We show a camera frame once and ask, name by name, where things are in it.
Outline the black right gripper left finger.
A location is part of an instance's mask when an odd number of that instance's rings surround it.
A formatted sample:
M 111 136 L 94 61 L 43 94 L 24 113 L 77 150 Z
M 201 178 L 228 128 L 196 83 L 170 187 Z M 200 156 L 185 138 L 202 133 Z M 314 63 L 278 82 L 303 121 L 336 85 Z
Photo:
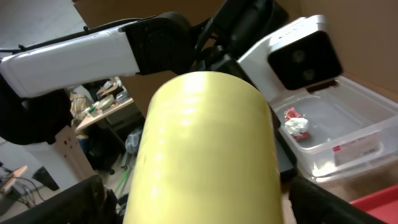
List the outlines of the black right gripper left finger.
M 3 224 L 117 224 L 117 198 L 93 175 Z

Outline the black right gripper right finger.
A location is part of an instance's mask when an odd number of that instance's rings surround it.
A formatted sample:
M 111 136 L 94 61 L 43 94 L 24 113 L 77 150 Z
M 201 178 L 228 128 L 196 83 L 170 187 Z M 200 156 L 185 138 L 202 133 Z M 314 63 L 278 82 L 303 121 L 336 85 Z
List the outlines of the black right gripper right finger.
M 303 177 L 292 179 L 289 200 L 297 224 L 384 224 Z

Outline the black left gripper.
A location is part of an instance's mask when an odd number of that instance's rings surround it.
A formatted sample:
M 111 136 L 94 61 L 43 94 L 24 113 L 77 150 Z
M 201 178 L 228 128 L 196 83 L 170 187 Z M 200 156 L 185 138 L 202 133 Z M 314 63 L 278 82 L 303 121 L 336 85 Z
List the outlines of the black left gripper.
M 238 58 L 288 18 L 287 11 L 274 0 L 225 1 L 215 15 L 192 27 L 192 70 L 241 74 Z

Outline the white tissue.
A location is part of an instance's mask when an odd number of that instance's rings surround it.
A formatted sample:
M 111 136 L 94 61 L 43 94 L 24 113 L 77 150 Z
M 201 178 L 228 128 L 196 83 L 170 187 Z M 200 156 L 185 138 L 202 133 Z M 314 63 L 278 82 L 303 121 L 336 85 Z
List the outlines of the white tissue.
M 295 137 L 302 136 L 308 130 L 308 120 L 305 118 L 291 118 L 284 123 L 287 132 Z

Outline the red snack wrapper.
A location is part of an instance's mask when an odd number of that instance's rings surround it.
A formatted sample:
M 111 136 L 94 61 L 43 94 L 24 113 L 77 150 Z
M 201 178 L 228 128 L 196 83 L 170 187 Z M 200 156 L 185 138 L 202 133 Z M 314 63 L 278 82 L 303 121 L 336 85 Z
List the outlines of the red snack wrapper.
M 291 107 L 284 111 L 284 128 L 296 140 L 301 141 L 310 137 L 308 133 L 309 121 Z

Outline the yellow plastic cup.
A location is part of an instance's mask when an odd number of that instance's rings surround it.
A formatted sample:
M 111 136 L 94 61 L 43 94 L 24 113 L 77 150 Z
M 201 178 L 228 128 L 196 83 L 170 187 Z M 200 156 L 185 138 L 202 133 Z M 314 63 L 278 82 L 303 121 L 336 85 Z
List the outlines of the yellow plastic cup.
M 125 223 L 282 223 L 266 99 L 220 72 L 163 84 L 150 101 Z

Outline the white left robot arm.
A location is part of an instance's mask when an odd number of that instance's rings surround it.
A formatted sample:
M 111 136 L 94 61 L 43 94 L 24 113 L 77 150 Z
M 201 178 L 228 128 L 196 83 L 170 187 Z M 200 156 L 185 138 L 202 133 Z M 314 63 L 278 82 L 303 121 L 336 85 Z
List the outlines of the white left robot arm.
M 72 121 L 68 86 L 159 72 L 247 80 L 238 59 L 289 18 L 277 1 L 87 1 L 81 15 L 80 32 L 6 50 L 3 139 L 53 144 Z

